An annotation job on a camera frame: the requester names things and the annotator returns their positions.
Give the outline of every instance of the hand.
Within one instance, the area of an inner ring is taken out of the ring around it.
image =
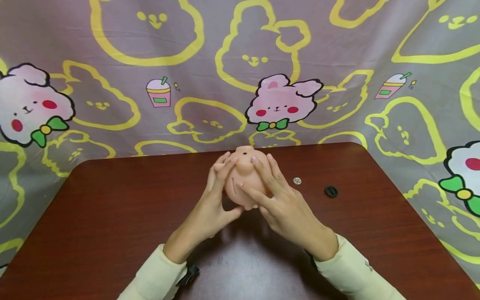
[[[224,163],[229,156],[230,152],[223,154],[215,164]],[[163,253],[172,262],[183,263],[198,244],[215,235],[242,214],[243,206],[230,211],[225,211],[222,206],[225,180],[237,161],[237,158],[232,159],[218,173],[213,166],[210,168],[207,186],[202,197],[163,247]]]
[[[273,231],[304,248],[318,261],[332,259],[338,251],[336,234],[315,217],[301,193],[289,186],[272,155],[267,157],[271,172],[256,157],[252,157],[252,163],[273,197],[247,183],[240,182],[240,189],[257,202]]]

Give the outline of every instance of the red cheek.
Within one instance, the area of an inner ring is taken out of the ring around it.
[[[259,117],[263,117],[266,114],[267,114],[267,111],[265,109],[257,110],[257,116]]]
[[[480,171],[480,159],[478,158],[469,158],[465,161],[465,165],[470,170]]]
[[[292,106],[292,107],[288,108],[287,111],[288,111],[289,113],[291,113],[291,114],[294,114],[294,113],[296,113],[297,111],[299,111],[299,109],[296,108],[295,106]]]
[[[24,125],[22,124],[22,122],[20,122],[20,120],[14,119],[12,121],[12,128],[16,132],[20,132],[24,129]]]
[[[43,107],[48,108],[48,109],[56,109],[57,104],[53,102],[52,100],[43,100],[42,102]]]

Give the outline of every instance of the tabletop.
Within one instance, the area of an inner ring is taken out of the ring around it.
[[[368,152],[354,143],[260,149],[315,215],[409,300],[480,293]],[[116,299],[188,215],[219,152],[87,161],[76,167],[0,279],[0,299]],[[325,194],[333,185],[336,198]],[[231,202],[224,199],[225,205]],[[190,260],[177,299],[345,299],[303,249],[245,212]]]

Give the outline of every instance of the silicone figure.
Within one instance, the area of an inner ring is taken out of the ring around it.
[[[257,157],[267,168],[267,171],[271,172],[267,156],[263,152],[255,150],[252,146],[238,147],[235,152],[225,160],[226,164],[235,157],[239,158],[236,166],[230,172],[230,175],[225,182],[225,192],[233,202],[245,207],[245,210],[251,210],[257,206],[250,196],[240,190],[237,186],[237,182],[246,182],[253,188],[263,192],[265,195],[270,193],[252,164],[252,156]],[[215,171],[219,172],[225,164],[214,165]]]

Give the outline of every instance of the cream sleeve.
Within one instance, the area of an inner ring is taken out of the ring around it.
[[[337,235],[338,252],[326,262],[314,260],[318,272],[350,300],[405,300],[344,237]]]
[[[187,273],[187,263],[171,262],[163,254],[163,246],[158,246],[150,255],[118,300],[173,299],[178,290],[176,284]]]

